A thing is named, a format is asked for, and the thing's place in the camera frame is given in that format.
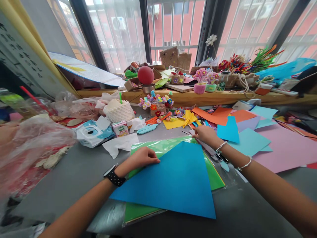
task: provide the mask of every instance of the black watch strap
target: black watch strap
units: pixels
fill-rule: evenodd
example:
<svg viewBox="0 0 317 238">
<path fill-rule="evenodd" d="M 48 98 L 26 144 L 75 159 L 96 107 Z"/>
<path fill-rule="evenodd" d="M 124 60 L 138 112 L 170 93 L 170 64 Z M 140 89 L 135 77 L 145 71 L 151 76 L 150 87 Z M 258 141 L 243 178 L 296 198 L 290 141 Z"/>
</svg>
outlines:
<svg viewBox="0 0 317 238">
<path fill-rule="evenodd" d="M 112 168 L 109 173 L 105 174 L 103 177 L 108 178 L 115 186 L 120 187 L 125 182 L 125 178 L 120 178 L 115 174 L 116 167 Z"/>
</svg>

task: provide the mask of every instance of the red straw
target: red straw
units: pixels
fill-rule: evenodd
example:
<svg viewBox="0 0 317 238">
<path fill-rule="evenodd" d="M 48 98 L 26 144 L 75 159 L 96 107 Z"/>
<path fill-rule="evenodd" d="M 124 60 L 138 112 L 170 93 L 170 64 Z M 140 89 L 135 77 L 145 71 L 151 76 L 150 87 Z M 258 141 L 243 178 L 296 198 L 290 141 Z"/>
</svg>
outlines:
<svg viewBox="0 0 317 238">
<path fill-rule="evenodd" d="M 43 110 L 47 111 L 49 115 L 51 116 L 52 113 L 45 107 L 40 101 L 36 99 L 24 86 L 20 86 L 20 88 L 30 97 L 32 98 Z"/>
</svg>

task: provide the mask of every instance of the smartwatch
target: smartwatch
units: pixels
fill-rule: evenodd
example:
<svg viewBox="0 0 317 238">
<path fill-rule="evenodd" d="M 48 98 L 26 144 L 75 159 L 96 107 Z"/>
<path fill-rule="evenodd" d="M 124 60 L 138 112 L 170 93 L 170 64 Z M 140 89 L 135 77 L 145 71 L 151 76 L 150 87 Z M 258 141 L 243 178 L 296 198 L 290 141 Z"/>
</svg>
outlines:
<svg viewBox="0 0 317 238">
<path fill-rule="evenodd" d="M 118 164 L 111 166 L 110 169 L 108 169 L 107 172 L 103 174 L 103 177 L 108 178 L 115 186 L 120 187 L 125 182 L 125 178 L 120 178 L 115 174 L 115 169 L 117 166 Z"/>
</svg>

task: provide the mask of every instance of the red balloon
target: red balloon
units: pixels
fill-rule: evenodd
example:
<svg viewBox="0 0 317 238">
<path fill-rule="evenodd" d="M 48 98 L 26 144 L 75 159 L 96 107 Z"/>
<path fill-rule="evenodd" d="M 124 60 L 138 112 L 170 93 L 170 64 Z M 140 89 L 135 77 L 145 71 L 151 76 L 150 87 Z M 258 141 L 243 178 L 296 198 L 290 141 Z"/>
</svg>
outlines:
<svg viewBox="0 0 317 238">
<path fill-rule="evenodd" d="M 151 84 L 154 80 L 154 73 L 148 66 L 142 66 L 138 70 L 138 78 L 143 84 Z"/>
</svg>

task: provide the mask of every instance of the purple paper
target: purple paper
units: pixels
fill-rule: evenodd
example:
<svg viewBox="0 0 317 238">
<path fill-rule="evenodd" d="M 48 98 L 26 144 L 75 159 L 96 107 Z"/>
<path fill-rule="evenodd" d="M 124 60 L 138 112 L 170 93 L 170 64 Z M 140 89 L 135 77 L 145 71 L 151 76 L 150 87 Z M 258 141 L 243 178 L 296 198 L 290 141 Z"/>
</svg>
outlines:
<svg viewBox="0 0 317 238">
<path fill-rule="evenodd" d="M 244 131 L 247 128 L 250 128 L 251 130 L 254 131 L 255 128 L 257 127 L 257 124 L 260 121 L 260 118 L 261 118 L 260 116 L 257 116 L 257 117 L 251 118 L 249 120 L 238 122 L 237 123 L 238 131 L 241 132 L 241 131 Z"/>
<path fill-rule="evenodd" d="M 273 152 L 257 153 L 253 159 L 274 173 L 317 162 L 317 143 L 279 124 L 257 129 L 271 141 Z"/>
</svg>

